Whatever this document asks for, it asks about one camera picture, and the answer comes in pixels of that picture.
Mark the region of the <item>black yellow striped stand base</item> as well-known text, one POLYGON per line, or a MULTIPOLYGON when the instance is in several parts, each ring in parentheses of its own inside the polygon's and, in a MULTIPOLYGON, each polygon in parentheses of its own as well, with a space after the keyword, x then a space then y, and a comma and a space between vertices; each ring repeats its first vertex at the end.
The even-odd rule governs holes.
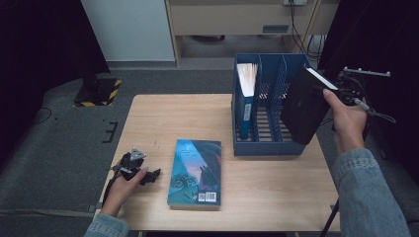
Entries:
POLYGON ((74 99, 75 107, 109 106, 117 95, 122 81, 116 78, 98 79, 93 88, 83 84, 74 99))

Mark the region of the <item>thick bright blue book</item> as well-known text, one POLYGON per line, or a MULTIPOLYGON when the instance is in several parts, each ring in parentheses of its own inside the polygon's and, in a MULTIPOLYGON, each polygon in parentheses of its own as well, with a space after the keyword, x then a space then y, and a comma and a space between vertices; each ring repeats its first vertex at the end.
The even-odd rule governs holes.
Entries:
POLYGON ((240 92, 237 94, 237 124, 240 138, 249 137, 253 97, 255 92, 258 65, 255 63, 238 63, 237 74, 240 92))

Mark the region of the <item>black book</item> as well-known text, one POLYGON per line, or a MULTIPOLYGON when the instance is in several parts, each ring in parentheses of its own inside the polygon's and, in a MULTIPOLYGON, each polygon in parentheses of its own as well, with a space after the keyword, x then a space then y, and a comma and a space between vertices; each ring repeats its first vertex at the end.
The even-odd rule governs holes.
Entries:
POLYGON ((302 67, 287 92, 281 112, 281 120, 290 131, 293 140, 306 145, 310 142, 329 110, 323 94, 311 93, 311 86, 317 85, 332 92, 338 88, 310 67, 302 67))

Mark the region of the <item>grey rectangular grille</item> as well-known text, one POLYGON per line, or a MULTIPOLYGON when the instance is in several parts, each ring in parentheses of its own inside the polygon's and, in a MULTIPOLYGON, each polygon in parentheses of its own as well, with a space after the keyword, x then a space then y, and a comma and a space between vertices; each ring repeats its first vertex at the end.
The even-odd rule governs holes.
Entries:
POLYGON ((263 34, 286 34, 289 31, 289 25, 264 25, 263 34))

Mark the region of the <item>beige cabinet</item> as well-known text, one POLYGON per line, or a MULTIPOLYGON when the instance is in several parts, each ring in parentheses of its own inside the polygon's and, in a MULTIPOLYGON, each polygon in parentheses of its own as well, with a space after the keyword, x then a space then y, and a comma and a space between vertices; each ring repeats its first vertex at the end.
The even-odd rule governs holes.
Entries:
POLYGON ((267 52, 298 52, 311 36, 328 34, 341 0, 308 0, 305 6, 284 6, 283 0, 166 0, 175 61, 192 51, 187 37, 260 37, 267 52), (286 34, 263 34, 264 25, 289 25, 286 34))

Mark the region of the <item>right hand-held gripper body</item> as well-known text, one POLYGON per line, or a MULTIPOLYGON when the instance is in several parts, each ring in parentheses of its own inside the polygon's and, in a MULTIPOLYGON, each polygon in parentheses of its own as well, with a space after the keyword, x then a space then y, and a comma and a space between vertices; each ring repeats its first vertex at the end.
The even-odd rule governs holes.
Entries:
POLYGON ((362 68, 351 69, 344 67, 337 77, 338 98, 347 106, 355 106, 355 100, 366 99, 366 82, 365 80, 371 77, 389 78, 391 73, 374 72, 371 70, 363 70, 362 68))

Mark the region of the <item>person's right hand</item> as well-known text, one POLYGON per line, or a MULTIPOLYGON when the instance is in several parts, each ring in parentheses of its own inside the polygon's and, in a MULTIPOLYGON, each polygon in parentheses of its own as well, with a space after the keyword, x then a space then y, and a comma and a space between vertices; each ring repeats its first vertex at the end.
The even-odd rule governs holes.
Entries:
POLYGON ((344 105, 330 90, 324 89, 323 97, 332 109, 338 154, 351 149, 364 148, 363 132, 367 121, 366 112, 359 106, 344 105))

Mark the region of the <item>person's left hand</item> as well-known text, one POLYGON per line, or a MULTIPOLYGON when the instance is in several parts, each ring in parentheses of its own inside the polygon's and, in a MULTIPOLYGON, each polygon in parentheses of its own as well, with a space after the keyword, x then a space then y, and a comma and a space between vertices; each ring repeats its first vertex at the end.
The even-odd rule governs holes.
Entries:
POLYGON ((127 181, 123 175, 117 174, 117 177, 108 192, 105 203, 103 204, 101 213, 117 217, 123 204, 136 190, 147 172, 147 167, 140 169, 129 181, 127 181))

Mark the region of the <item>illustrated night scene book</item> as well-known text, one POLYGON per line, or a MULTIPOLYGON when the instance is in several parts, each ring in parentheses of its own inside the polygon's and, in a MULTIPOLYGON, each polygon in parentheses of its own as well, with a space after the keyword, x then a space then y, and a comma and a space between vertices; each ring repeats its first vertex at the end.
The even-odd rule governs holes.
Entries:
POLYGON ((220 207, 220 141, 177 140, 167 204, 182 208, 220 207))

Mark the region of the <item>blue file rack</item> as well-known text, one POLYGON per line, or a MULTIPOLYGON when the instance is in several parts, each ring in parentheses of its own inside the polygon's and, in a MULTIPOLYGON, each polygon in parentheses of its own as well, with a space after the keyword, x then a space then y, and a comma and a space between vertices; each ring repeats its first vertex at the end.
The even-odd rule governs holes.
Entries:
POLYGON ((236 156, 299 155, 304 146, 293 141, 291 133, 280 119, 292 81, 309 61, 303 53, 239 53, 234 64, 258 65, 251 112, 249 137, 240 138, 237 124, 240 92, 238 74, 233 73, 231 99, 232 139, 236 156))

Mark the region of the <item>white panel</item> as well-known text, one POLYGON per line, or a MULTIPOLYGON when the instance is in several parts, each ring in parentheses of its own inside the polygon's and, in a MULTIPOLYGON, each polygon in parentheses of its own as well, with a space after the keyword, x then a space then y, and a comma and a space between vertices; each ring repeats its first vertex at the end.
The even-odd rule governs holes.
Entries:
POLYGON ((165 0, 81 0, 107 61, 174 61, 165 0))

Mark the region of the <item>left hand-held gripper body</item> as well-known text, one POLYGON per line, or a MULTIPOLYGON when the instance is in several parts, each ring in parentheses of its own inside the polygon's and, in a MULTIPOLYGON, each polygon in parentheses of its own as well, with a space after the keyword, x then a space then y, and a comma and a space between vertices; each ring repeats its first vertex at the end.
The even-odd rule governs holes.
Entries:
POLYGON ((113 167, 113 170, 120 172, 124 178, 129 181, 139 171, 146 155, 136 148, 132 148, 130 152, 126 153, 120 162, 113 167))

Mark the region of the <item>black curtain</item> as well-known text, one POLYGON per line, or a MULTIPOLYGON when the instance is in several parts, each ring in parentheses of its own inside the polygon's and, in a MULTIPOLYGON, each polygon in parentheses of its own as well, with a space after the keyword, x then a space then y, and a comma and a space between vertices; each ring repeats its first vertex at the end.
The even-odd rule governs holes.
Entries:
POLYGON ((46 91, 108 70, 81 0, 0 0, 0 167, 46 91))
POLYGON ((340 0, 319 67, 334 79, 345 67, 389 72, 366 80, 387 155, 419 185, 419 0, 340 0))

